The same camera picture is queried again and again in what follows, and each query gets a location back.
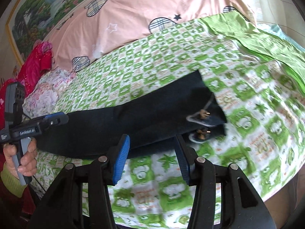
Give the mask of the black pants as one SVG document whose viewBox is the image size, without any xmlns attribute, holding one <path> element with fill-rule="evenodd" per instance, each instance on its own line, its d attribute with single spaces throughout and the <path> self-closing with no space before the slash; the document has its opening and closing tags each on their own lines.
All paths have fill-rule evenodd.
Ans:
<svg viewBox="0 0 305 229">
<path fill-rule="evenodd" d="M 144 148 L 203 127 L 218 129 L 227 122 L 199 71 L 125 104 L 67 115 L 66 124 L 36 138 L 39 150 L 94 159 L 116 146 L 123 134 L 130 137 L 132 149 Z"/>
</svg>

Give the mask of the pale floral pillow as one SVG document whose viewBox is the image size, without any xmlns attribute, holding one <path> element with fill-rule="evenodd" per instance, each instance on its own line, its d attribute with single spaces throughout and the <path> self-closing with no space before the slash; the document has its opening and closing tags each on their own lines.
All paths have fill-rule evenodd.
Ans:
<svg viewBox="0 0 305 229">
<path fill-rule="evenodd" d="M 75 72 L 59 67 L 44 74 L 34 91 L 24 100 L 23 112 L 30 118 L 52 114 L 58 99 L 75 77 Z"/>
</svg>

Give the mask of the green sleeve cuff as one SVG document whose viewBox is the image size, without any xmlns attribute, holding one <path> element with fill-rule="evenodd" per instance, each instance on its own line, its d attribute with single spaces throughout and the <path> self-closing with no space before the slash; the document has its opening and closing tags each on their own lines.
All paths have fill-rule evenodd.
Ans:
<svg viewBox="0 0 305 229">
<path fill-rule="evenodd" d="M 3 165 L 1 171 L 1 181 L 4 187 L 17 198 L 21 198 L 27 185 L 21 185 L 20 181 L 10 173 L 6 164 Z"/>
</svg>

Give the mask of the red floral quilt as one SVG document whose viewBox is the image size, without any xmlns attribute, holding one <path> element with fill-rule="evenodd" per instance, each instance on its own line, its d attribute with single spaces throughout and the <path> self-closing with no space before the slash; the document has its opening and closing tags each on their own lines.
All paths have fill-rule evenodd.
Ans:
<svg viewBox="0 0 305 229">
<path fill-rule="evenodd" d="M 25 97 L 35 88 L 39 79 L 52 67 L 52 44 L 42 42 L 34 47 L 17 77 L 8 79 L 1 87 L 1 129 L 5 127 L 5 94 L 6 87 L 14 82 L 20 82 L 25 87 Z"/>
</svg>

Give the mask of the green checkered bed sheet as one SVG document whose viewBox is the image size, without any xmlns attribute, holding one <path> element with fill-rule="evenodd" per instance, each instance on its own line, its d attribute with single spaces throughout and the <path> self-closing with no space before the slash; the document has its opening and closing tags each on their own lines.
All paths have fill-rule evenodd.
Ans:
<svg viewBox="0 0 305 229">
<path fill-rule="evenodd" d="M 231 12 L 82 70 L 39 142 L 30 228 L 275 228 L 304 164 L 304 53 Z"/>
</svg>

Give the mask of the pink quilt with plaid hearts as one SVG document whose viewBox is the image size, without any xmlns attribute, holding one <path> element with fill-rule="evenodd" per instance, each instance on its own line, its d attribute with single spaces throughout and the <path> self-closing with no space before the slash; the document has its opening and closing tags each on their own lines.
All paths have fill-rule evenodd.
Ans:
<svg viewBox="0 0 305 229">
<path fill-rule="evenodd" d="M 167 27 L 232 10 L 256 22 L 243 0 L 87 0 L 48 35 L 52 67 L 77 72 L 101 56 Z"/>
</svg>

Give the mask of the plain green cloth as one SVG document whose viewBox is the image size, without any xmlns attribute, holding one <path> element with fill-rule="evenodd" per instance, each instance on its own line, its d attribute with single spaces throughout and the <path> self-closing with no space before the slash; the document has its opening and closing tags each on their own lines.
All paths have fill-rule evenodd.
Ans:
<svg viewBox="0 0 305 229">
<path fill-rule="evenodd" d="M 259 53 L 284 64 L 285 73 L 297 84 L 304 94 L 304 52 L 288 41 L 281 39 L 246 21 L 237 11 L 199 18 L 214 34 L 238 40 L 248 50 Z"/>
</svg>

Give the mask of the landscape wall painting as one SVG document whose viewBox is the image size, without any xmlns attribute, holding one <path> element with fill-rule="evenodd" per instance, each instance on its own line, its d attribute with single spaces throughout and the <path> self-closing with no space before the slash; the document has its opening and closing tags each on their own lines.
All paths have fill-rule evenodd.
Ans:
<svg viewBox="0 0 305 229">
<path fill-rule="evenodd" d="M 6 22 L 9 43 L 19 66 L 36 41 L 47 41 L 54 30 L 91 0 L 17 0 Z"/>
</svg>

